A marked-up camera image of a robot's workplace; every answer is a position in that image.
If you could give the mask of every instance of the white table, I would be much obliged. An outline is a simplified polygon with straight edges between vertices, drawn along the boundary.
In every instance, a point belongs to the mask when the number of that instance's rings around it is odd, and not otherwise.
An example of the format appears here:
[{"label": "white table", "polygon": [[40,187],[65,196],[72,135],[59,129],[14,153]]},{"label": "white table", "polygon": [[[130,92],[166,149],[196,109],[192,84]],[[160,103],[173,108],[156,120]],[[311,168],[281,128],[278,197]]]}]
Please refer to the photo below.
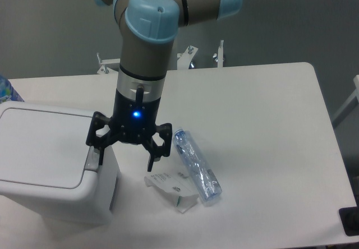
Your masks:
[{"label": "white table", "polygon": [[[112,114],[117,75],[11,80],[29,102]],[[146,187],[148,154],[117,143],[110,225],[44,219],[0,197],[1,248],[289,248],[359,241],[338,209],[355,206],[313,68],[307,63],[171,71],[157,124],[190,130],[222,189],[180,214]],[[177,154],[154,164],[171,170]]]}]

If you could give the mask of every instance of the white paper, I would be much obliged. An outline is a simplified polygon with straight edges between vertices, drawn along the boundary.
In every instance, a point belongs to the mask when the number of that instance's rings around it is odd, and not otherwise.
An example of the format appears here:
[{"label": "white paper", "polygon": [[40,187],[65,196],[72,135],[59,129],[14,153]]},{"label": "white paper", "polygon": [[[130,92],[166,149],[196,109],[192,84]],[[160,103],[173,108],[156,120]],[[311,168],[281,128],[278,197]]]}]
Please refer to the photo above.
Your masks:
[{"label": "white paper", "polygon": [[199,194],[191,178],[181,172],[152,174],[145,177],[145,183],[171,195],[173,204],[181,213],[197,204]]}]

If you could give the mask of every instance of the robotic arm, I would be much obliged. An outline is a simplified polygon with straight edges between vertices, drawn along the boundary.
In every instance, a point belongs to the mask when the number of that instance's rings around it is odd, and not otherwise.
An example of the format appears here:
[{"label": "robotic arm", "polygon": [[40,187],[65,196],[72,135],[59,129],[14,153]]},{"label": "robotic arm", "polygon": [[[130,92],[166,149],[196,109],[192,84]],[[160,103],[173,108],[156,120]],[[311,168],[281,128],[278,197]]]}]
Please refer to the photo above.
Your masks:
[{"label": "robotic arm", "polygon": [[[123,37],[114,110],[111,118],[94,113],[86,144],[100,151],[100,164],[104,149],[116,141],[142,144],[150,153],[150,172],[171,150],[172,125],[157,126],[155,121],[178,27],[235,14],[242,0],[112,1]],[[110,130],[97,136],[105,125]],[[153,140],[155,133],[164,140],[161,146]]]}]

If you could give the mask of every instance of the black object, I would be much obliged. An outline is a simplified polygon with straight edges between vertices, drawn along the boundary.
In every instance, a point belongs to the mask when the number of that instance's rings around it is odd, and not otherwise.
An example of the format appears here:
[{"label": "black object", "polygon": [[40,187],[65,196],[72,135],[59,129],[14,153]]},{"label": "black object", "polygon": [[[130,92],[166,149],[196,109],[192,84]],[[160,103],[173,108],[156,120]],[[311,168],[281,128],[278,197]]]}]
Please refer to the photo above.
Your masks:
[{"label": "black object", "polygon": [[340,219],[347,236],[359,236],[359,207],[339,209]]},{"label": "black object", "polygon": [[[148,172],[152,170],[153,163],[159,161],[161,156],[170,155],[172,125],[170,123],[160,126],[155,124],[160,98],[153,102],[142,102],[143,93],[143,87],[137,88],[134,101],[124,97],[116,90],[112,117],[108,118],[100,112],[94,113],[86,144],[101,152],[100,165],[103,162],[105,148],[117,141],[134,145],[142,144],[150,153]],[[103,136],[97,136],[96,131],[106,125],[110,130]],[[153,135],[156,133],[164,140],[161,146],[158,146],[153,140]]]},{"label": "black object", "polygon": [[189,22],[189,15],[188,15],[188,4],[187,4],[187,0],[181,0],[182,1],[182,5],[183,5],[183,22],[184,22],[184,26],[188,26],[188,22]]}]

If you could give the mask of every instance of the blue bottle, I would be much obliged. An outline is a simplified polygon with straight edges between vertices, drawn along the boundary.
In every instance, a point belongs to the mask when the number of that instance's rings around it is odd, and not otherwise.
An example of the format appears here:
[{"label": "blue bottle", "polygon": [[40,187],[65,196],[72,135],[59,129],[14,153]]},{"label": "blue bottle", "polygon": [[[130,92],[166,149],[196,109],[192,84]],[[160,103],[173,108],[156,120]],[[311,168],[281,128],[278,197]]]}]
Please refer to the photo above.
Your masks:
[{"label": "blue bottle", "polygon": [[0,103],[7,102],[9,100],[17,102],[24,101],[12,87],[9,80],[0,75]]},{"label": "blue bottle", "polygon": [[207,202],[218,197],[222,193],[222,188],[190,132],[177,130],[172,141],[202,200]]}]

